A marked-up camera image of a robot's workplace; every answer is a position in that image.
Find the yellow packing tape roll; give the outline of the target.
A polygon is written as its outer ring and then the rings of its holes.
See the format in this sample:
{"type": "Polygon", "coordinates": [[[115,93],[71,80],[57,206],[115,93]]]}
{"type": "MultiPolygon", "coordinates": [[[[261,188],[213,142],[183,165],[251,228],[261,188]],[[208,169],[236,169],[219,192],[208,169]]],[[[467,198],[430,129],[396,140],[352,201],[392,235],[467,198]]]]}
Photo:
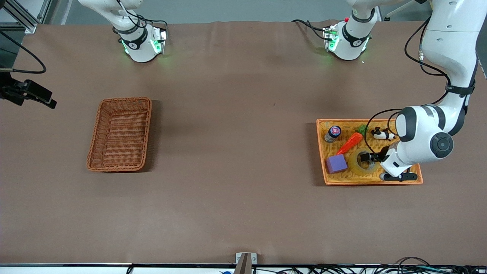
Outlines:
{"type": "Polygon", "coordinates": [[[377,162],[366,162],[367,166],[363,167],[360,161],[360,156],[370,154],[372,151],[368,148],[360,148],[352,152],[348,157],[348,167],[357,176],[368,176],[375,173],[380,164],[377,162]]]}

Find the orange woven tray basket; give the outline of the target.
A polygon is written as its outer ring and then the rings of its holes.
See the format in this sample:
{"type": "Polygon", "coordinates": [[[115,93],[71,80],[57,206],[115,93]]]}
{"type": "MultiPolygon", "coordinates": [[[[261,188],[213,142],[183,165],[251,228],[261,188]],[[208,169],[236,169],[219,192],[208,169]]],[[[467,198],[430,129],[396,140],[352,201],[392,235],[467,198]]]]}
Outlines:
{"type": "MultiPolygon", "coordinates": [[[[322,173],[324,177],[324,182],[326,185],[417,185],[423,183],[422,172],[419,164],[411,167],[410,172],[416,174],[415,179],[403,180],[399,182],[397,180],[387,182],[380,179],[380,175],[384,173],[384,169],[376,164],[371,171],[358,171],[355,168],[356,165],[348,165],[348,169],[341,172],[331,174],[329,173],[326,160],[336,154],[339,148],[351,137],[351,135],[361,126],[367,124],[367,119],[317,119],[316,127],[318,133],[318,147],[320,153],[320,161],[322,165],[322,173]],[[327,143],[324,140],[324,136],[332,126],[339,126],[342,129],[342,134],[339,136],[337,141],[333,143],[327,143]]],[[[368,130],[380,127],[381,129],[387,127],[387,119],[373,119],[368,130]]],[[[380,149],[387,146],[392,142],[386,140],[375,139],[370,133],[367,133],[367,142],[372,147],[373,151],[379,152],[380,149]]],[[[362,140],[358,145],[351,148],[344,154],[346,163],[350,156],[358,156],[359,151],[365,151],[368,147],[362,140]]]]}

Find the brown woven wicker basket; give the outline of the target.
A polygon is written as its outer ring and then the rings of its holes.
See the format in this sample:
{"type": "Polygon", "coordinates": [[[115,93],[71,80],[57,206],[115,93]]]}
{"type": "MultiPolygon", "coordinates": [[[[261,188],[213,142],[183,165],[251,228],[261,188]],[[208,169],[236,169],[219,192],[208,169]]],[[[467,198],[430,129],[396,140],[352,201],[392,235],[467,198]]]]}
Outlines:
{"type": "Polygon", "coordinates": [[[136,172],[145,166],[153,104],[147,97],[104,99],[95,119],[86,167],[136,172]]]}

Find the black and white toy animal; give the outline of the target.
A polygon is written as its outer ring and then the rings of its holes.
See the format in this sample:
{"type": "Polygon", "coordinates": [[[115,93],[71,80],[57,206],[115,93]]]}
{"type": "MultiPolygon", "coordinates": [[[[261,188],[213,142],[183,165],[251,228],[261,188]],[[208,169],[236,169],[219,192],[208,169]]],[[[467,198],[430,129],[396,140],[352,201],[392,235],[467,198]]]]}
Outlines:
{"type": "Polygon", "coordinates": [[[387,140],[388,142],[396,139],[396,134],[388,127],[375,127],[371,130],[371,134],[374,139],[387,140]]]}

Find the orange toy carrot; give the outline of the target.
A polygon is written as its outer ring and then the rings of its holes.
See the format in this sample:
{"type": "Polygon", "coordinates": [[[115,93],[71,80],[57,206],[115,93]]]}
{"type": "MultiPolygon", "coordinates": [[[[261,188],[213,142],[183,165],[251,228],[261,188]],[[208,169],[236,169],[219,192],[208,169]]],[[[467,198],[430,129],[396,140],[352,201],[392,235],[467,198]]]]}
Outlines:
{"type": "Polygon", "coordinates": [[[363,124],[355,130],[355,132],[348,138],[348,140],[339,148],[336,155],[345,154],[351,148],[360,144],[366,135],[367,125],[363,124]]]}

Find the purple foam cube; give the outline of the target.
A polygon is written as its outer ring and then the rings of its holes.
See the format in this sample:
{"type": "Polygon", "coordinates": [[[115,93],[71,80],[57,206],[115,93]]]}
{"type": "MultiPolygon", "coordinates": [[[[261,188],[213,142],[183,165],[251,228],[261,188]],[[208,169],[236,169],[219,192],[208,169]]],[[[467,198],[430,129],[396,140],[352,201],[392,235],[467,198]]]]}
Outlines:
{"type": "Polygon", "coordinates": [[[330,156],[325,159],[325,166],[328,174],[340,173],[347,170],[348,163],[343,154],[330,156]]]}

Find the small jar with blue lid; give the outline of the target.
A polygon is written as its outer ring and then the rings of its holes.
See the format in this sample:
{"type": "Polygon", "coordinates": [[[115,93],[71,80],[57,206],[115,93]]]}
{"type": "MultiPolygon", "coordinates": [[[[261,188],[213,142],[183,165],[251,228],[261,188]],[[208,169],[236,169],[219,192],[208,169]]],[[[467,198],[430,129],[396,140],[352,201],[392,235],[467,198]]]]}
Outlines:
{"type": "Polygon", "coordinates": [[[334,143],[341,135],[341,128],[339,126],[330,127],[324,135],[324,140],[327,143],[334,143]]]}

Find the large table cover sheet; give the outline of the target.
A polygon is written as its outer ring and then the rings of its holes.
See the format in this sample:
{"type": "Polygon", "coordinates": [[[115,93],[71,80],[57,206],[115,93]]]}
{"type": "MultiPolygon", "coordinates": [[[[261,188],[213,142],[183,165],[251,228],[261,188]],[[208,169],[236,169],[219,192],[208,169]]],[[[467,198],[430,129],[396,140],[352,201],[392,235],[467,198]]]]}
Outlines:
{"type": "Polygon", "coordinates": [[[428,104],[445,79],[404,56],[417,21],[380,22],[340,61],[303,26],[169,27],[132,61],[108,25],[41,25],[23,45],[50,109],[0,100],[0,263],[487,264],[487,80],[478,72],[452,154],[413,186],[326,186],[315,121],[428,104]],[[145,166],[92,172],[104,99],[152,101],[145,166]]]}

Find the aluminium frame profile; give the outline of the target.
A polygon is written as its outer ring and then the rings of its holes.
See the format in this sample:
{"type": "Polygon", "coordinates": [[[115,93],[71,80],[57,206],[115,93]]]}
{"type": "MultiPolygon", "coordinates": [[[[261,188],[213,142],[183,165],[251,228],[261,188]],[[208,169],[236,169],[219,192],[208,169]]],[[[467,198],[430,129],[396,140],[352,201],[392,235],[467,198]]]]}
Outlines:
{"type": "Polygon", "coordinates": [[[35,33],[47,22],[53,0],[0,0],[0,30],[35,33]]]}

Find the metal bracket at table edge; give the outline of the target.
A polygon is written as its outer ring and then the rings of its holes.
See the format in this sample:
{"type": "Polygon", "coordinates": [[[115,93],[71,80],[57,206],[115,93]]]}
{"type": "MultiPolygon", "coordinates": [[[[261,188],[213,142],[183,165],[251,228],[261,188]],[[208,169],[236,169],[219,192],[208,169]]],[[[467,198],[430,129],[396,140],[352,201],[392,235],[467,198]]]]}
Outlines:
{"type": "Polygon", "coordinates": [[[233,274],[255,274],[257,253],[236,253],[236,267],[233,274]]]}

